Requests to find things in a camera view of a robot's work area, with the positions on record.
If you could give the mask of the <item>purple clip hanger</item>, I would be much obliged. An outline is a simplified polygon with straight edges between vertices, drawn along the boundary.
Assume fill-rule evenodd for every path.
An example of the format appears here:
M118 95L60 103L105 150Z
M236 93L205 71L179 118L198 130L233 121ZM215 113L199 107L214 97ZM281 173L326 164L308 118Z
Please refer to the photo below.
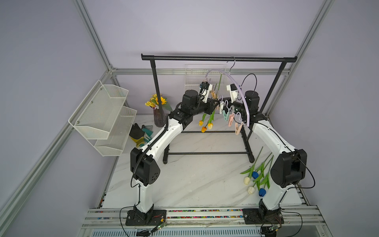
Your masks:
M226 105L230 106L229 110L231 109L232 103L237 102L238 95L243 93L243 91L241 89L241 86L238 85L238 83L236 82L236 80L230 75L231 70L232 70L232 68L233 68L233 66L235 65L235 62L236 62L236 59L235 59L234 56L232 57L232 59L234 60L234 64L230 68L229 73L226 73L225 71L223 71L221 69L211 69L211 70L207 71L207 73L205 74L205 78L207 79L207 76L208 76L208 74L210 72L212 72L212 71L218 71L218 72L220 72L220 74L227 76L234 83L234 85L236 86L236 90L232 90L232 86L231 85L227 86L227 91L230 92L230 96L231 96L231 102L226 103ZM247 103L247 101L246 101L245 98L242 98L242 101L243 101L243 105L244 105L244 108L245 108L246 121L242 120L242 112L237 112L237 115L240 115L240 125L238 125L237 122L235 124L236 125L236 127L235 127L235 134L236 135L240 134L240 132L243 129L244 124L246 124L247 126L250 125L250 112L249 112L248 103Z

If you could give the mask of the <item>purple ribbed vase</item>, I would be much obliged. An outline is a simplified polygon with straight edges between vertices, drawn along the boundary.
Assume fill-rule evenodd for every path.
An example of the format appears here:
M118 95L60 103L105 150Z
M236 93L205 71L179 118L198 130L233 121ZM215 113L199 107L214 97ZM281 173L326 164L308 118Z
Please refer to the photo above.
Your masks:
M154 109L154 123L156 127L164 127L166 125L166 114L164 109Z

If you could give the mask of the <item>white tulip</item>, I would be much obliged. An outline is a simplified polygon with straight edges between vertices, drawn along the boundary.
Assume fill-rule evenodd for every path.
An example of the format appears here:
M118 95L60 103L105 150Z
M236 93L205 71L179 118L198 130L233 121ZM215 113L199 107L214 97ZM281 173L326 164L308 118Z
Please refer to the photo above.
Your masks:
M261 172L263 171L264 167L269 164L271 158L273 158L273 154L269 153L269 155L265 158L265 160L260 165L258 165L257 168L255 168L254 171L256 171L256 172L259 173L259 177L257 179L251 178L250 183L252 183L252 185L249 186L248 189L247 189L248 194L252 195L254 193L258 193L259 192L258 185L259 185L259 181L260 181L260 179L262 177Z
M263 147L260 149L259 154L258 154L257 158L255 159L255 161L253 162L252 166L250 168L248 168L247 170L240 173L240 174L246 174L246 176L244 177L244 180L243 180L245 185L248 185L251 181L252 173L255 170L256 162L258 161L258 159L262 153L262 150L263 150Z

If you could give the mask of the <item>blue tulip lower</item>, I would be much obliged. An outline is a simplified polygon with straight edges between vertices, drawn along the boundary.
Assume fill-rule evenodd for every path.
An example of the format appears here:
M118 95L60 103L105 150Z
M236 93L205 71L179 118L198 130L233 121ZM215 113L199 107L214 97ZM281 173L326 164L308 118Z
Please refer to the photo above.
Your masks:
M270 159L270 162L267 166L264 167L263 171L261 172L261 179L259 181L259 196L264 197L267 193L267 191L270 189L270 170L272 167L273 158Z

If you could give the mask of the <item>pale yellow tulip front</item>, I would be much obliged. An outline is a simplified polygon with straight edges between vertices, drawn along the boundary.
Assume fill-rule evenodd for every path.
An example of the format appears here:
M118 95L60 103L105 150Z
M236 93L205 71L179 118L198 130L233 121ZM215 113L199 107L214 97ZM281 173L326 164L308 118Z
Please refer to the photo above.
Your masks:
M219 82L214 86L214 89L211 91L211 96L213 99L219 99L219 91L220 91L220 83L221 83L222 75L220 75ZM217 107L213 110L212 114L210 115L210 118L207 123L208 130L211 130L213 128L213 121L214 121L214 115L217 110Z

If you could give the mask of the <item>aluminium front rail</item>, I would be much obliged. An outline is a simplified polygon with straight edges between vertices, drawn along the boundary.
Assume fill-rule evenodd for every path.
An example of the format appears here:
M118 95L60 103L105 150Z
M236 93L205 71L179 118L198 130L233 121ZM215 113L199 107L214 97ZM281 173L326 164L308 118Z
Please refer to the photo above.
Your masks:
M252 219L238 207L166 208L148 225L126 224L130 208L91 209L80 229L80 237L331 237L317 206L287 206L265 224Z

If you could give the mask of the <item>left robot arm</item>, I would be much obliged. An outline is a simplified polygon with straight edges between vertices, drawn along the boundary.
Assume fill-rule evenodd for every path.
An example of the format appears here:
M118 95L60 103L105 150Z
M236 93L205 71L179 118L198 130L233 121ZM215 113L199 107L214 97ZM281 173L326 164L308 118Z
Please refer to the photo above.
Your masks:
M132 180L139 188L139 198L135 210L147 214L153 209L150 186L160 175L158 159L164 150L198 114L212 114L219 105L219 100L209 96L212 89L201 89L200 92L188 90L182 102L165 118L165 126L147 145L141 149L134 148L130 153Z

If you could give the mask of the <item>sunflower bouquet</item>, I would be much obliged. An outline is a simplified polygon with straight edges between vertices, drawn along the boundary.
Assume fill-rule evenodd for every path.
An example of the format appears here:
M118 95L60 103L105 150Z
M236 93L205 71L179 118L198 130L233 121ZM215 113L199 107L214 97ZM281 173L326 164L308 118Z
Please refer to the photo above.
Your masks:
M159 102L158 95L153 94L152 97L145 103L145 105L147 107L150 107L150 108L155 109L155 110L160 108L160 104L163 107L163 109L170 111L170 112L173 111L168 100L165 97L163 97L162 95L160 96L160 102Z

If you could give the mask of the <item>green gardening glove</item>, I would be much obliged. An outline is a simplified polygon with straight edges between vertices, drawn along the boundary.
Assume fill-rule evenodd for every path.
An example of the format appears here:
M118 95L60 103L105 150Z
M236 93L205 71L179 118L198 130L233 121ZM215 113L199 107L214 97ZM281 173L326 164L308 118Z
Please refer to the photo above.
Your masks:
M141 129L144 132L144 141L146 143L150 142L153 137L153 126L152 125L142 125Z

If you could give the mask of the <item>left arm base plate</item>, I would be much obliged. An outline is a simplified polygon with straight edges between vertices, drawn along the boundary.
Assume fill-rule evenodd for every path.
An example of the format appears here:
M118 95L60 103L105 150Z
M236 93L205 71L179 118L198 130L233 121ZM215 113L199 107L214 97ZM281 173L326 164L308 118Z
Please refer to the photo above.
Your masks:
M143 213L138 209L135 209L128 211L127 214L128 215L124 223L126 226L157 226L166 219L167 210L152 209L147 213Z

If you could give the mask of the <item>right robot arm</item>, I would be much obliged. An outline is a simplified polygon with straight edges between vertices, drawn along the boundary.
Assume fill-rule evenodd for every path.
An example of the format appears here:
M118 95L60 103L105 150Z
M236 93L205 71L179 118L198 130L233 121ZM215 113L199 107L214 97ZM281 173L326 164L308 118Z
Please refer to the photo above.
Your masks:
M249 185L248 192L260 197L259 207L255 210L261 217L280 212L280 204L286 193L305 178L307 170L307 153L290 145L272 127L266 116L259 112L259 95L249 90L241 103L233 103L234 113L229 121L240 116L236 122L236 134L244 126L257 135L269 149L269 155L263 161L253 158L252 166L243 171L247 176L244 183Z

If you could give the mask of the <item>white mesh two-tier shelf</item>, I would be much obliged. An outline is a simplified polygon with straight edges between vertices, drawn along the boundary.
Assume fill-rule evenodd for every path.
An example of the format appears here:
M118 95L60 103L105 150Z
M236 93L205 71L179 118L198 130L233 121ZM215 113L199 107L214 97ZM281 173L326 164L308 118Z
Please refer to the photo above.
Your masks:
M125 148L137 111L126 106L127 89L98 81L68 123L103 157Z

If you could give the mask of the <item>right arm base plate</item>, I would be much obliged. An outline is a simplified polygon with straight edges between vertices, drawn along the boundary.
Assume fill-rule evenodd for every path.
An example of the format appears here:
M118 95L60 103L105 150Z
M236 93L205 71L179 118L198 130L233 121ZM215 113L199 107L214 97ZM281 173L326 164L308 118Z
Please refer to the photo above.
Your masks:
M246 225L284 223L279 209L265 210L263 208L244 208L242 212Z

